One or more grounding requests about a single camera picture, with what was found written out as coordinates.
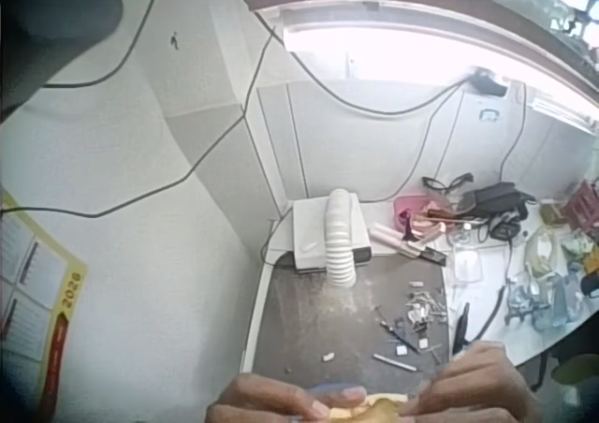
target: workbench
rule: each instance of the workbench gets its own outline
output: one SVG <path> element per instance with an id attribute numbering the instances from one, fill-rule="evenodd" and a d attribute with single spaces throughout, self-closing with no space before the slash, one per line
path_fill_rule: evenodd
<path id="1" fill-rule="evenodd" d="M 393 227 L 392 203 L 362 204 L 361 207 L 368 227 L 373 226 L 374 223 Z M 537 228 L 543 225 L 543 223 L 537 206 L 529 206 L 529 211 L 530 215 L 528 219 L 522 222 L 522 230 L 527 230 L 529 234 L 532 235 Z M 372 312 L 370 316 L 367 315 L 366 308 L 369 306 L 364 306 L 364 312 L 360 312 L 359 318 L 362 318 L 364 322 L 359 322 L 359 326 L 351 326 L 348 323 L 347 326 L 338 327 L 338 330 L 343 334 L 350 334 L 351 331 L 364 331 L 364 335 L 367 336 L 365 337 L 367 341 L 364 345 L 353 344 L 347 349 L 343 349 L 343 338 L 340 337 L 338 341 L 335 341 L 335 344 L 331 348 L 330 346 L 327 346 L 327 343 L 325 342 L 326 339 L 319 339 L 318 331 L 314 330 L 308 332 L 308 335 L 312 339 L 309 341 L 310 343 L 306 350 L 303 351 L 302 349 L 293 347 L 293 344 L 302 343 L 303 338 L 298 337 L 297 339 L 294 339 L 292 336 L 289 336 L 289 338 L 286 338 L 285 336 L 280 337 L 280 335 L 277 336 L 277 334 L 279 334 L 277 331 L 289 331 L 290 333 L 293 333 L 294 331 L 301 331 L 303 330 L 302 328 L 307 328 L 307 326 L 310 325 L 304 321 L 299 324 L 301 328 L 295 328 L 295 326 L 298 325 L 297 322 L 300 320 L 299 314 L 289 316 L 279 313 L 279 316 L 276 317 L 276 314 L 281 309 L 297 309 L 297 307 L 300 306 L 300 300 L 307 300 L 306 302 L 308 303 L 314 302 L 314 304 L 316 304 L 312 309 L 309 309 L 309 316 L 311 316 L 311 318 L 316 318 L 316 316 L 319 315 L 319 306 L 324 306 L 323 303 L 328 304 L 330 308 L 329 312 L 333 312 L 334 318 L 341 318 L 343 315 L 343 307 L 337 308 L 335 307 L 334 301 L 327 301 L 319 298 L 319 296 L 315 295 L 314 291 L 310 288 L 316 287 L 317 291 L 321 290 L 318 287 L 323 287 L 322 284 L 324 284 L 325 281 L 324 273 L 321 274 L 319 280 L 298 280 L 297 274 L 294 272 L 277 270 L 272 267 L 272 265 L 279 261 L 282 256 L 293 250 L 292 220 L 291 215 L 288 215 L 270 239 L 269 249 L 266 253 L 266 263 L 262 269 L 262 275 L 256 294 L 256 304 L 248 333 L 246 349 L 241 363 L 241 370 L 243 372 L 267 374 L 287 382 L 297 382 L 303 387 L 315 386 L 319 382 L 326 381 L 345 383 L 364 381 L 366 383 L 364 385 L 369 387 L 371 391 L 393 391 L 408 394 L 415 393 L 416 391 L 414 390 L 412 381 L 406 383 L 402 389 L 398 390 L 394 387 L 393 389 L 388 390 L 389 387 L 393 387 L 397 383 L 397 378 L 396 382 L 393 383 L 392 379 L 390 379 L 391 376 L 395 377 L 394 375 L 396 374 L 400 374 L 402 378 L 405 377 L 405 375 L 412 375 L 415 378 L 416 376 L 414 373 L 409 372 L 399 373 L 399 369 L 381 364 L 372 359 L 373 353 L 384 349 L 385 342 L 382 341 L 388 340 L 388 337 L 384 332 L 380 333 L 382 329 L 375 325 L 375 315 L 372 314 Z M 377 278 L 380 275 L 383 275 L 382 272 L 385 271 L 385 269 L 390 268 L 391 265 L 395 266 L 393 269 L 403 270 L 402 266 L 406 262 L 406 259 L 401 255 L 394 254 L 392 249 L 389 249 L 376 241 L 372 241 L 372 247 L 374 258 L 371 261 L 371 265 L 366 267 L 366 270 L 359 271 L 358 283 L 354 289 L 352 289 L 352 297 L 354 298 L 354 301 L 372 305 L 372 307 L 377 304 L 384 304 L 387 306 L 387 302 L 391 305 L 395 297 L 398 297 L 399 299 L 406 295 L 406 292 L 408 292 L 406 289 L 407 284 L 394 284 L 391 287 L 392 290 L 389 291 L 388 294 L 387 291 L 380 292 L 381 295 L 376 298 L 381 302 L 377 302 L 377 299 L 363 295 L 369 290 L 376 291 L 376 288 L 369 289 L 366 287 L 364 282 L 367 278 Z M 431 242 L 430 247 L 448 255 L 451 252 L 451 247 L 447 244 L 445 237 L 441 237 L 438 240 Z M 525 244 L 514 247 L 511 262 L 509 263 L 509 266 L 507 266 L 507 261 L 509 259 L 507 243 L 488 240 L 477 245 L 476 250 L 481 259 L 483 280 L 478 283 L 468 284 L 467 286 L 457 286 L 453 283 L 450 265 L 442 269 L 448 317 L 448 324 L 445 329 L 447 338 L 445 339 L 446 342 L 444 345 L 444 361 L 447 359 L 447 342 L 453 341 L 455 325 L 465 303 L 470 303 L 466 340 L 471 340 L 483 327 L 495 306 L 498 291 L 504 284 L 505 270 L 508 269 L 509 277 L 522 271 L 524 249 Z M 377 267 L 379 266 L 379 256 L 387 256 L 383 264 L 380 264 L 383 266 L 382 268 Z M 411 271 L 416 273 L 419 270 L 414 269 Z M 420 277 L 410 278 L 410 280 L 428 281 L 427 278 L 431 271 L 422 271 L 428 273 L 422 273 Z M 556 271 L 562 275 L 567 272 L 566 261 L 561 248 L 558 250 Z M 272 295 L 272 290 L 277 287 L 279 289 L 282 288 L 283 292 L 279 292 L 278 294 L 275 292 L 274 295 Z M 288 292 L 293 289 L 293 287 L 302 288 L 299 289 L 303 291 L 301 297 L 297 294 L 294 295 Z M 284 298 L 286 300 L 284 307 L 277 309 L 275 304 L 271 304 L 269 301 L 269 294 L 272 297 Z M 594 313 L 599 311 L 599 299 L 585 299 L 582 308 L 582 313 L 577 321 L 568 323 L 560 328 L 537 331 L 533 328 L 530 317 L 525 319 L 522 323 L 513 320 L 512 323 L 507 326 L 504 323 L 504 316 L 507 313 L 507 306 L 504 299 L 497 317 L 490 324 L 483 340 L 504 343 L 508 357 L 514 365 L 518 366 L 549 349 L 552 345 L 578 328 L 578 326 L 584 323 Z M 327 325 L 334 326 L 334 318 L 331 320 L 333 323 L 327 323 Z M 342 320 L 345 324 L 348 319 L 344 317 Z M 270 340 L 274 346 L 268 346 L 268 344 L 265 343 L 265 341 L 268 340 Z M 388 357 L 402 361 L 401 357 L 392 356 L 391 350 L 392 348 L 389 347 L 386 353 L 379 354 L 387 355 Z M 331 361 L 330 366 L 328 366 L 322 362 L 321 357 L 332 351 L 335 351 L 336 358 Z M 269 356 L 269 353 L 276 352 L 286 353 L 285 358 L 283 358 L 283 356 L 279 359 L 270 357 L 273 367 L 265 368 L 261 361 L 262 356 L 264 354 Z M 256 364 L 260 371 L 255 369 L 256 360 L 260 362 L 259 366 Z M 333 367 L 333 362 L 339 363 L 339 370 Z M 434 369 L 429 365 L 425 366 L 423 373 L 418 375 L 417 380 L 421 379 L 420 376 L 427 375 L 430 377 L 434 375 Z"/>

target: dark work surface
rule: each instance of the dark work surface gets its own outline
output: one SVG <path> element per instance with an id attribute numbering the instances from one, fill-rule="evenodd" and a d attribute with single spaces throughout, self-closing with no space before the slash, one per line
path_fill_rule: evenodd
<path id="1" fill-rule="evenodd" d="M 423 289 L 413 289 L 410 281 L 422 281 Z M 400 255 L 377 256 L 358 269 L 353 288 L 327 284 L 326 274 L 297 274 L 294 270 L 273 268 L 262 324 L 258 334 L 254 372 L 270 378 L 315 387 L 345 383 L 365 386 L 369 393 L 415 394 L 422 381 L 431 379 L 440 367 L 431 353 L 397 357 L 392 336 L 377 323 L 377 305 L 383 305 L 386 318 L 402 316 L 407 338 L 417 346 L 417 335 L 407 319 L 408 294 L 428 290 L 446 306 L 441 268 L 425 261 Z M 446 324 L 435 322 L 427 332 L 429 346 L 442 364 L 448 361 Z M 322 356 L 334 352 L 335 359 Z M 406 372 L 373 359 L 379 354 L 419 368 Z"/>

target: fluorescent light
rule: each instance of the fluorescent light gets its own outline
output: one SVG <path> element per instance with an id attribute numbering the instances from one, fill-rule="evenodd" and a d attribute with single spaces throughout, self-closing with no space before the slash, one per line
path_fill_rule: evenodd
<path id="1" fill-rule="evenodd" d="M 289 51 L 308 51 L 354 60 L 361 80 L 437 83 L 484 67 L 527 83 L 566 109 L 599 121 L 599 108 L 569 86 L 517 58 L 448 36 L 403 29 L 328 26 L 284 30 Z"/>

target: hand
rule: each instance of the hand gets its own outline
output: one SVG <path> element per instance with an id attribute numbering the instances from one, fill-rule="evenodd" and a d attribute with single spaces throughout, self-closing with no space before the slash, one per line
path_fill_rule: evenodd
<path id="1" fill-rule="evenodd" d="M 462 409 L 446 412 L 451 408 Z M 475 343 L 401 414 L 401 423 L 541 422 L 534 394 L 498 343 Z"/>
<path id="2" fill-rule="evenodd" d="M 323 421 L 331 407 L 356 407 L 366 399 L 363 387 L 313 396 L 304 389 L 255 374 L 240 374 L 206 412 L 206 423 L 284 423 Z"/>

